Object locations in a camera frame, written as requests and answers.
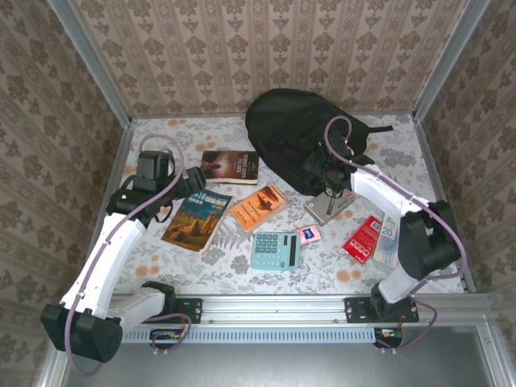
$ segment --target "patterned wall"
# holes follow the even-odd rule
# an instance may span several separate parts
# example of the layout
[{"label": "patterned wall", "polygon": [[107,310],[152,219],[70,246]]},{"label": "patterned wall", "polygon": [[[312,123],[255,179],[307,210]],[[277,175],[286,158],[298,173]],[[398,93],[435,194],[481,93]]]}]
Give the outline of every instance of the patterned wall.
[{"label": "patterned wall", "polygon": [[133,115],[235,113],[275,87],[411,110],[466,0],[72,0]]},{"label": "patterned wall", "polygon": [[424,127],[480,291],[516,354],[516,2],[492,0]]},{"label": "patterned wall", "polygon": [[40,311],[81,267],[121,127],[45,1],[0,2],[0,385],[30,385]]}]

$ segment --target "red box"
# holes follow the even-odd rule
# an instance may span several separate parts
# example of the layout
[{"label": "red box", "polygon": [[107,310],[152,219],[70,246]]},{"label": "red box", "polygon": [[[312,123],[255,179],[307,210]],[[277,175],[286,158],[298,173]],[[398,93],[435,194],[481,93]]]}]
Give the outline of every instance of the red box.
[{"label": "red box", "polygon": [[358,231],[344,244],[344,250],[361,264],[365,264],[374,253],[380,236],[381,222],[374,216],[358,229]]}]

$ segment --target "metal corner post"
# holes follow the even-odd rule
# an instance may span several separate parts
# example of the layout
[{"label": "metal corner post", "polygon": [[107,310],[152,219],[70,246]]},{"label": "metal corner post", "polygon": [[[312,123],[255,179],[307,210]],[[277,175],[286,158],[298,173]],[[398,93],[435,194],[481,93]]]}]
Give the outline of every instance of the metal corner post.
[{"label": "metal corner post", "polygon": [[69,0],[49,0],[49,3],[72,40],[73,46],[81,55],[99,89],[110,104],[114,115],[123,129],[128,129],[131,124],[131,110],[123,100],[109,72],[102,63],[71,2]]},{"label": "metal corner post", "polygon": [[[437,170],[437,166],[434,162],[434,157],[432,156],[432,152],[430,149],[430,145],[427,140],[427,135],[425,134],[422,122],[420,119],[414,119],[414,128],[416,130],[416,135],[418,137],[419,145],[421,146],[422,157],[427,164],[428,176],[430,177],[430,183],[432,184],[432,188],[435,192],[435,198],[437,200],[447,200],[446,193],[444,192],[443,184],[441,183],[441,179],[439,177],[439,172]],[[471,271],[469,268],[466,268],[464,272],[464,282],[466,286],[466,290],[469,293],[475,293],[476,287],[473,282],[473,278],[471,275]]]},{"label": "metal corner post", "polygon": [[108,201],[110,200],[110,197],[113,194],[113,192],[120,186],[120,181],[122,180],[123,175],[123,167],[126,164],[127,155],[131,150],[131,142],[134,133],[135,130],[132,127],[128,127],[126,130],[122,132],[122,138],[120,139],[119,149],[117,150],[116,156],[114,157],[113,166],[111,167],[111,173],[106,184],[106,190],[104,191],[104,196],[102,197],[102,204],[100,206],[100,211],[97,216],[97,222],[95,223],[94,232],[91,235],[91,240],[89,242],[88,255],[93,250],[95,244],[97,243],[97,238],[100,235],[102,224],[104,223],[104,216],[106,215],[106,207]]},{"label": "metal corner post", "polygon": [[441,57],[414,105],[412,112],[416,121],[422,121],[427,114],[488,4],[489,0],[469,0],[466,4],[455,30],[446,42]]}]

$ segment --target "calculator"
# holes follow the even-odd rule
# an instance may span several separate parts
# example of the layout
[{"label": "calculator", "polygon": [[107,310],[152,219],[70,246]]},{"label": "calculator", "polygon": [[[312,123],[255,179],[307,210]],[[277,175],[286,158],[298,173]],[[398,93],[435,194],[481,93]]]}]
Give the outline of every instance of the calculator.
[{"label": "calculator", "polygon": [[301,237],[297,232],[257,232],[251,267],[260,270],[295,270],[299,265]]}]

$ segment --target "book cover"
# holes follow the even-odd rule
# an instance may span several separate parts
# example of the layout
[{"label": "book cover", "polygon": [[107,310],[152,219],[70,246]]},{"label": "book cover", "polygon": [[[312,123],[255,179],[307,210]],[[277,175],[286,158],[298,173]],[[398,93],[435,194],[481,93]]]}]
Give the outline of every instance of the book cover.
[{"label": "book cover", "polygon": [[231,213],[245,231],[250,231],[288,205],[285,196],[271,184],[233,206]]},{"label": "book cover", "polygon": [[193,252],[204,253],[211,244],[231,196],[203,189],[185,198],[161,237]]},{"label": "book cover", "polygon": [[207,182],[258,184],[259,159],[254,151],[205,151],[201,169]]}]

